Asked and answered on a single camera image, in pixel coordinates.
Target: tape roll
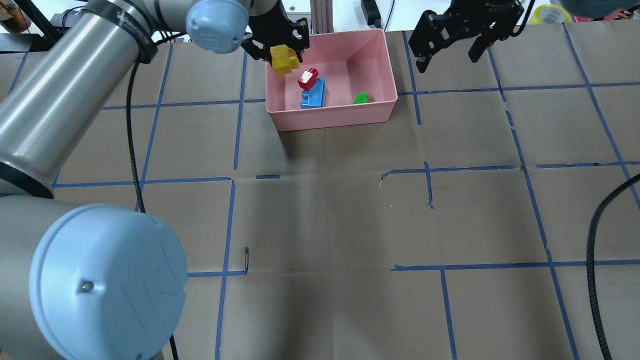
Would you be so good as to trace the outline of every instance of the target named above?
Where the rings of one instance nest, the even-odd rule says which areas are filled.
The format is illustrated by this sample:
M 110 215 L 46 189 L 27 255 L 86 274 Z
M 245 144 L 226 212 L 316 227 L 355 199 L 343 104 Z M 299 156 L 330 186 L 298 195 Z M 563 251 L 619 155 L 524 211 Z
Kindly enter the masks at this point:
M 533 11 L 527 24 L 562 24 L 571 22 L 571 15 L 558 5 L 540 5 Z

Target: bottle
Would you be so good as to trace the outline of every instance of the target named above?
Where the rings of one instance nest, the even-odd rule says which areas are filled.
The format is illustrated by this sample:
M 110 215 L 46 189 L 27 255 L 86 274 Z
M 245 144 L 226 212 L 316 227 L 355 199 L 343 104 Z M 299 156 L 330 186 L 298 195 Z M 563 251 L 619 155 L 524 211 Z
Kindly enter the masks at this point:
M 22 33 L 31 26 L 31 19 L 13 0 L 0 0 L 0 25 L 10 33 Z

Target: red block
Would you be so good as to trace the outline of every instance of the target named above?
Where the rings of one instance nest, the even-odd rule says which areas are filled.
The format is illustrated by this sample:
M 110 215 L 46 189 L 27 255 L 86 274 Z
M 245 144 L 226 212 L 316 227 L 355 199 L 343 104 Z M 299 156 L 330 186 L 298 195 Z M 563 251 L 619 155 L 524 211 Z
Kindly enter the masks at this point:
M 309 91 L 316 84 L 317 77 L 318 70 L 314 68 L 308 69 L 298 78 L 298 85 L 300 85 L 302 89 Z

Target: pink bin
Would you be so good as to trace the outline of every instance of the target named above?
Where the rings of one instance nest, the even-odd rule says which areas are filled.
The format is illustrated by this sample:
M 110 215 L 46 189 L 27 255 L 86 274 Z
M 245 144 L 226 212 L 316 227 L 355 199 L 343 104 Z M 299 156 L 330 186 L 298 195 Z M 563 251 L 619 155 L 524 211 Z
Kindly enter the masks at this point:
M 380 29 L 311 35 L 304 62 L 277 76 L 266 64 L 266 108 L 278 131 L 385 122 L 398 96 L 387 39 Z M 301 109 L 298 77 L 316 68 L 324 78 L 324 106 Z M 369 102 L 353 104 L 360 92 Z

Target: blue block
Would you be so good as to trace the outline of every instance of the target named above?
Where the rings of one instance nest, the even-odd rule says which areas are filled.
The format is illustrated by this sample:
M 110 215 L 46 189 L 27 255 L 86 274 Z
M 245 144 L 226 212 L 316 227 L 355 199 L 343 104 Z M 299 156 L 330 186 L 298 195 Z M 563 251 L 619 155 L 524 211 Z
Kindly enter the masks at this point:
M 317 78 L 316 84 L 311 90 L 302 90 L 302 101 L 300 102 L 300 108 L 313 109 L 322 108 L 324 101 L 324 78 Z

